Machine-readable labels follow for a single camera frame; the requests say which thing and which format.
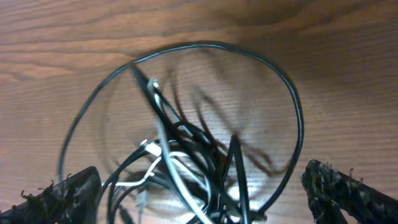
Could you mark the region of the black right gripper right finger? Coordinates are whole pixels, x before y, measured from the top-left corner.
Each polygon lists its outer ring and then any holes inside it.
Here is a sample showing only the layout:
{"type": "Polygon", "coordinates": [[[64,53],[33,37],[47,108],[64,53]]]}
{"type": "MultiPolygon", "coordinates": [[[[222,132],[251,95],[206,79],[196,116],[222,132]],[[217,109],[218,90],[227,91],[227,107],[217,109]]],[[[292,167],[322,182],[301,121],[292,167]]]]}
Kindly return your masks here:
{"type": "Polygon", "coordinates": [[[301,183],[315,223],[397,223],[397,200],[317,160],[310,160],[301,183]]]}

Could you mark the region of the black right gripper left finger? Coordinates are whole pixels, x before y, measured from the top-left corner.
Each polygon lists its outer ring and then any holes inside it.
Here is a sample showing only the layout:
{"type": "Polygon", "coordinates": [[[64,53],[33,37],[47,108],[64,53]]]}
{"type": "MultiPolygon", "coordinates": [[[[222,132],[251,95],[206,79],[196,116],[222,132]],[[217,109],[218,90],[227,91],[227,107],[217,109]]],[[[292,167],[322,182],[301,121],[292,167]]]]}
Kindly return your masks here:
{"type": "Polygon", "coordinates": [[[100,201],[101,179],[96,167],[68,174],[65,180],[40,188],[37,195],[21,192],[19,205],[1,212],[2,224],[93,223],[100,201]]]}

